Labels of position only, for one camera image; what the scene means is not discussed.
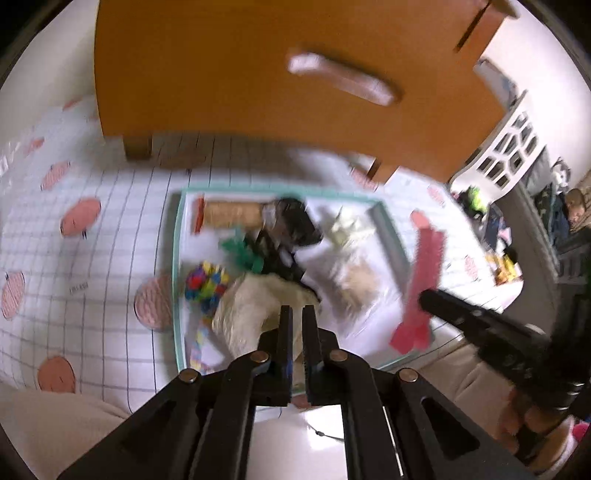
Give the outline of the person's right hand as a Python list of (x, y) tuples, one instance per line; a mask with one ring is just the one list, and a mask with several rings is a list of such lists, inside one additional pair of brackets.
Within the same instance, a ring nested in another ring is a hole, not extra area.
[(494, 438), (511, 454), (516, 454), (520, 447), (517, 438), (522, 427), (527, 427), (536, 434), (545, 433), (538, 453), (533, 456), (528, 469), (535, 475), (557, 471), (572, 452), (574, 440), (571, 435), (573, 418), (565, 417), (558, 411), (547, 410), (532, 404), (527, 411), (519, 413), (516, 409), (516, 397), (520, 392), (513, 388), (503, 407)]

